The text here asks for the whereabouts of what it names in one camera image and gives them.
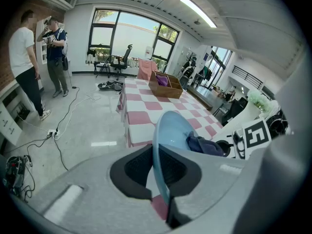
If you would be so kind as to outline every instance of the pink chair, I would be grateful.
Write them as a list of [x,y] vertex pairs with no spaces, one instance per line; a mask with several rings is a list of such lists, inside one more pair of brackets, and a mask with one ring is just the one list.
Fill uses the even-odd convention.
[[138,59],[138,74],[137,78],[141,80],[150,80],[152,71],[158,71],[157,65],[152,60]]

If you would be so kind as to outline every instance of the wooden box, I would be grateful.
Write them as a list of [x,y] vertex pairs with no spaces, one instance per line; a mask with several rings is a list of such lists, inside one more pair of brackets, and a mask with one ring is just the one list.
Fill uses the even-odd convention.
[[[160,86],[158,84],[156,75],[165,76],[168,78],[167,87]],[[181,84],[176,77],[156,71],[152,71],[151,79],[148,85],[154,96],[179,99],[183,92]]]

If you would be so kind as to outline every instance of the checkered table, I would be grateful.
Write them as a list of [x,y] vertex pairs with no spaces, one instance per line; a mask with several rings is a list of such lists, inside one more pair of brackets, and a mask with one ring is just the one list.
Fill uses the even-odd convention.
[[116,109],[125,125],[128,147],[152,143],[155,126],[166,111],[180,113],[199,136],[210,140],[222,128],[195,98],[183,91],[180,99],[155,97],[148,81],[126,78]]

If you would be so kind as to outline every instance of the railing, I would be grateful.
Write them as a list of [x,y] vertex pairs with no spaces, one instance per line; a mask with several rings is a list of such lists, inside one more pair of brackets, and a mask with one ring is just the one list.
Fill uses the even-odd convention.
[[253,75],[249,74],[248,72],[246,72],[245,70],[243,70],[237,66],[234,66],[232,73],[243,78],[245,81],[249,82],[252,86],[254,86],[258,90],[260,90],[261,85],[263,84],[262,81],[260,81],[259,79],[257,79]]

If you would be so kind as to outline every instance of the power strip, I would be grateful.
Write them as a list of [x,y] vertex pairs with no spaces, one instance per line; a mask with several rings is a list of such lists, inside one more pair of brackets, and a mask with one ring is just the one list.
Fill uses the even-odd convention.
[[58,131],[56,129],[49,129],[49,134],[52,134],[52,137],[55,138],[56,135],[58,135]]

